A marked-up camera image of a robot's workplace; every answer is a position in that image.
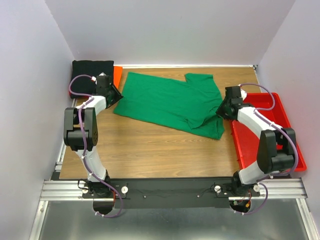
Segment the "green t shirt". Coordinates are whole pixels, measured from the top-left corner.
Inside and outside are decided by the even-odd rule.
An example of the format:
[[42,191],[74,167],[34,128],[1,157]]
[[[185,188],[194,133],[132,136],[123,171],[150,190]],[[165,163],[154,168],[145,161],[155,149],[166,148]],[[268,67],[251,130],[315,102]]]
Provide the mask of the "green t shirt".
[[129,72],[114,113],[214,140],[225,128],[216,113],[222,96],[212,74],[176,80]]

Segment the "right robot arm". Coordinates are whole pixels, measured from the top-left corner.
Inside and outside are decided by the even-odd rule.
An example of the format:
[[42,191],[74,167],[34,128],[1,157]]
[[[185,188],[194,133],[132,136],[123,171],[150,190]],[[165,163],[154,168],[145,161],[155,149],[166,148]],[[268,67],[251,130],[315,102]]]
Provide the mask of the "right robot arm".
[[244,195],[268,177],[290,175],[299,163],[295,131],[269,120],[261,114],[262,108],[245,103],[246,97],[241,85],[226,87],[225,97],[216,111],[225,120],[243,124],[259,139],[256,160],[231,178],[230,191],[235,196]]

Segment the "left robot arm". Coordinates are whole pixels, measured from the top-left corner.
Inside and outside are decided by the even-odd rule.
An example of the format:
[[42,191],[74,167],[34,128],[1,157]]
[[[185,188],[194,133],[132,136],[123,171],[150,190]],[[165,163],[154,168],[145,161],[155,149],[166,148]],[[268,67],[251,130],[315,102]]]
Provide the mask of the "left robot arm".
[[[80,93],[72,90],[75,80],[86,77],[93,83],[93,93]],[[109,75],[97,76],[80,74],[69,83],[68,90],[78,97],[87,97],[81,105],[64,110],[63,140],[80,158],[86,174],[85,194],[93,197],[108,198],[115,191],[111,188],[110,177],[103,166],[97,144],[99,139],[97,115],[110,108],[123,98]]]

